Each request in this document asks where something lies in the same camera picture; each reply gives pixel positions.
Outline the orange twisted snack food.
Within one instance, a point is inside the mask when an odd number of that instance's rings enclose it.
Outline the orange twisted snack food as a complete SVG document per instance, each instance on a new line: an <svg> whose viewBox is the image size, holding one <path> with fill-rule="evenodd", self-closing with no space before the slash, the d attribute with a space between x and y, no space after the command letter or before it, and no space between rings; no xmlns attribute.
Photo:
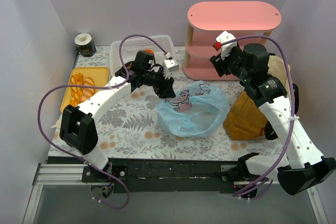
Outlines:
<svg viewBox="0 0 336 224"><path fill-rule="evenodd" d="M83 74L77 73L71 76L70 78L70 84L76 84L76 85L83 85ZM70 99L70 105L76 107L82 97L82 88L81 87L71 87L71 99Z"/></svg>

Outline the blue plastic grocery bag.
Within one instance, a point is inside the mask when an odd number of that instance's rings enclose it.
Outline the blue plastic grocery bag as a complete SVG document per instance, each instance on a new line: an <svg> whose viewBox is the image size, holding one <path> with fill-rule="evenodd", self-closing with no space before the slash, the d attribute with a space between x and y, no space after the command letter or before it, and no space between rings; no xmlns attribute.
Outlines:
<svg viewBox="0 0 336 224"><path fill-rule="evenodd" d="M156 106L157 122L178 137L207 137L225 121L229 98L225 91L204 81L178 90L176 97L162 99Z"/></svg>

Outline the small orange toy pumpkin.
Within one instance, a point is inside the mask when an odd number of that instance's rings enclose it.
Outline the small orange toy pumpkin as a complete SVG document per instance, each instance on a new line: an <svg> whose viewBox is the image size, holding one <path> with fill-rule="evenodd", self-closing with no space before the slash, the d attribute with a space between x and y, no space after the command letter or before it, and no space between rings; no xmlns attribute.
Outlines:
<svg viewBox="0 0 336 224"><path fill-rule="evenodd" d="M154 52L152 50L150 50L150 49L145 49L144 51L147 52L147 53L149 53L149 54L154 55Z"/></svg>

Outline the yellow canvas tote bag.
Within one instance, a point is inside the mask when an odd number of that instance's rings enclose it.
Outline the yellow canvas tote bag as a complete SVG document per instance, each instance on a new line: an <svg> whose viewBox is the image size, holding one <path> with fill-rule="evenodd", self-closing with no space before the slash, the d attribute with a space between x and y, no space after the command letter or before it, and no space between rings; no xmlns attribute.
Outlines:
<svg viewBox="0 0 336 224"><path fill-rule="evenodd" d="M271 55L268 62L268 73L278 78L290 95L289 82L283 59ZM252 140L265 136L268 140L275 140L278 136L266 117L256 107L253 100L242 91L231 107L223 128L234 141Z"/></svg>

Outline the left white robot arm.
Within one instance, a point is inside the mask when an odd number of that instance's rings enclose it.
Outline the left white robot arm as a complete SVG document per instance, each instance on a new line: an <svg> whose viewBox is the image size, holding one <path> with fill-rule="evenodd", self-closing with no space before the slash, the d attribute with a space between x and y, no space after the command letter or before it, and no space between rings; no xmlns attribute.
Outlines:
<svg viewBox="0 0 336 224"><path fill-rule="evenodd" d="M98 146L96 123L119 100L142 85L152 87L160 99L175 97L171 74L178 68L179 64L172 57L156 63L154 54L140 50L133 61L127 62L114 74L103 90L76 107L68 105L64 108L60 138L75 148L85 162L95 166L93 175L98 181L108 181L112 170L107 166L108 158Z"/></svg>

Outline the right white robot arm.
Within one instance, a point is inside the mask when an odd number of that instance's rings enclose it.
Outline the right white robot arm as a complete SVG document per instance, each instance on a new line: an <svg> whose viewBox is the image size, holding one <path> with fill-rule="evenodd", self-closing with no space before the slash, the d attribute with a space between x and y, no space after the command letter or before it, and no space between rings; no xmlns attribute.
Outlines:
<svg viewBox="0 0 336 224"><path fill-rule="evenodd" d="M238 160L238 176L246 181L255 175L259 180L276 180L286 193L296 195L325 181L335 171L335 158L325 157L313 144L296 116L294 95L269 74L268 61L265 46L256 43L243 49L233 46L224 56L210 58L220 77L232 74L240 80L284 146L272 166L257 153L243 156Z"/></svg>

